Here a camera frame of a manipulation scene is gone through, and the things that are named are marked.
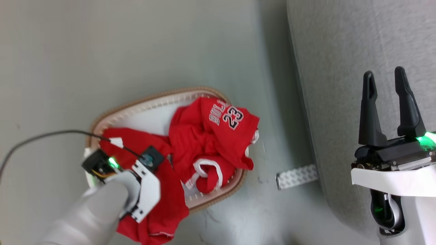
green led light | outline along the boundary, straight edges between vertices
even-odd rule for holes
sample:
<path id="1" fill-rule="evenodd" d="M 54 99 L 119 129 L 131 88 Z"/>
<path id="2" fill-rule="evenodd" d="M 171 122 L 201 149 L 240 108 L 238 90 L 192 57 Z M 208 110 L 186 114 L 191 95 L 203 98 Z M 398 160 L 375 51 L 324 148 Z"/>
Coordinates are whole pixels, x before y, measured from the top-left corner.
<path id="1" fill-rule="evenodd" d="M 115 161 L 115 159 L 113 159 L 113 157 L 109 158 L 109 165 L 110 165 L 112 168 L 119 168 L 119 164 L 116 163 L 116 161 Z"/>
<path id="2" fill-rule="evenodd" d="M 436 149 L 436 134 L 426 132 L 422 137 L 416 138 L 419 141 L 423 150 L 434 150 Z"/>
<path id="3" fill-rule="evenodd" d="M 383 208 L 376 208 L 376 209 L 374 209 L 374 212 L 376 212 L 376 213 L 378 213 L 380 211 L 383 211 Z"/>

gray floor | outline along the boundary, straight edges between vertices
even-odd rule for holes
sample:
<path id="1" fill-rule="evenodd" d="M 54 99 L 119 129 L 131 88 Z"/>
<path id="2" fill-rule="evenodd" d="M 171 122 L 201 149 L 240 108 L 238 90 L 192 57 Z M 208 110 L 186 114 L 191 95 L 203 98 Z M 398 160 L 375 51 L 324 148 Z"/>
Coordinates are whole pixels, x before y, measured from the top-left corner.
<path id="1" fill-rule="evenodd" d="M 318 183 L 276 188 L 277 172 L 312 161 L 287 31 L 283 0 L 0 0 L 0 153 L 37 133 L 87 129 L 146 95 L 207 85 L 260 116 L 256 165 L 171 244 L 374 244 L 332 215 Z M 2 245 L 31 244 L 86 190 L 83 141 L 47 139 L 9 162 Z"/>

black cable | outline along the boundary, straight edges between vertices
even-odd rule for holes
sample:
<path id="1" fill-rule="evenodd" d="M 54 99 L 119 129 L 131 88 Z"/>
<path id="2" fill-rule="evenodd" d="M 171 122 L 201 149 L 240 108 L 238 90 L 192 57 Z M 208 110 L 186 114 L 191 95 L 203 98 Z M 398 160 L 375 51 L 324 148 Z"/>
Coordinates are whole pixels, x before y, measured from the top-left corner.
<path id="1" fill-rule="evenodd" d="M 45 137 L 55 136 L 55 135 L 59 135 L 59 134 L 67 134 L 67 133 L 80 133 L 80 134 L 85 134 L 85 135 L 88 135 L 88 136 L 91 136 L 91 137 L 99 138 L 99 139 L 101 139 L 101 140 L 109 141 L 109 142 L 110 142 L 110 139 L 109 139 L 109 138 L 106 138 L 106 137 L 103 137 L 103 136 L 100 136 L 100 135 L 96 135 L 96 134 L 93 134 L 93 133 L 90 133 L 90 132 L 82 131 L 82 130 L 75 130 L 75 129 L 71 129 L 71 130 L 61 130 L 61 131 L 54 131 L 54 132 L 44 133 L 44 134 L 41 134 L 41 135 L 37 135 L 37 136 L 31 137 L 31 138 L 29 138 L 29 139 L 27 139 L 27 140 L 24 140 L 24 141 L 22 141 L 22 142 L 16 144 L 15 146 L 13 146 L 13 147 L 9 150 L 9 152 L 7 153 L 7 155 L 5 156 L 5 158 L 3 159 L 3 162 L 2 162 L 2 164 L 1 164 L 1 166 L 0 166 L 0 183 L 1 183 L 1 178 L 2 178 L 2 175 L 3 175 L 4 168 L 5 168 L 5 166 L 6 166 L 7 162 L 8 162 L 8 160 L 10 159 L 10 157 L 12 156 L 12 154 L 13 154 L 13 153 L 18 149 L 18 148 L 20 148 L 20 147 L 22 147 L 22 146 L 24 146 L 24 145 L 26 145 L 26 144 L 28 144 L 28 143 L 31 143 L 31 142 L 33 142 L 33 141 L 36 141 L 36 140 L 39 140 L 39 139 L 45 138 Z M 128 152 L 132 153 L 133 155 L 135 155 L 135 156 L 138 157 L 138 158 L 142 158 L 141 155 L 135 153 L 134 151 L 132 151 L 131 149 L 129 149 L 129 148 L 125 147 L 125 146 L 123 147 L 123 149 L 127 150 Z"/>

white tape strip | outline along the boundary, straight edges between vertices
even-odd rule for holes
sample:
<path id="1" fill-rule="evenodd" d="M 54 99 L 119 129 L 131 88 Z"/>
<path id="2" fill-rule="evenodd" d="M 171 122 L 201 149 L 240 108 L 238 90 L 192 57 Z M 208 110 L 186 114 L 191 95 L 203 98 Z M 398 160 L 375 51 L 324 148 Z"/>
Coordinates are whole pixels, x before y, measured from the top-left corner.
<path id="1" fill-rule="evenodd" d="M 315 164 L 305 165 L 277 174 L 277 188 L 284 190 L 298 185 L 318 180 L 318 172 Z"/>

laundry basket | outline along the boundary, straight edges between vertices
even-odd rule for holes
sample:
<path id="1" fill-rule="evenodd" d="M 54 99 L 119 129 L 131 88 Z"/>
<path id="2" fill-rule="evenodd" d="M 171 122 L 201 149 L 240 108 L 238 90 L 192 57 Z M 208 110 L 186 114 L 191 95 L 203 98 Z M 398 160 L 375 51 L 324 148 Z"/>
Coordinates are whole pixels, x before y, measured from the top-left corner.
<path id="1" fill-rule="evenodd" d="M 152 134 L 168 135 L 170 122 L 177 108 L 187 106 L 199 97 L 215 97 L 230 104 L 227 97 L 213 88 L 177 89 L 148 96 L 109 110 L 94 121 L 90 131 L 102 135 L 107 128 L 126 127 Z M 95 137 L 86 138 L 88 151 L 99 147 L 99 139 Z M 96 178 L 87 172 L 85 174 L 90 187 L 98 185 L 99 181 Z M 203 194 L 195 188 L 188 190 L 184 187 L 185 201 L 190 213 L 207 208 L 234 194 L 241 188 L 246 175 L 246 170 L 237 169 L 227 185 L 208 194 Z"/>

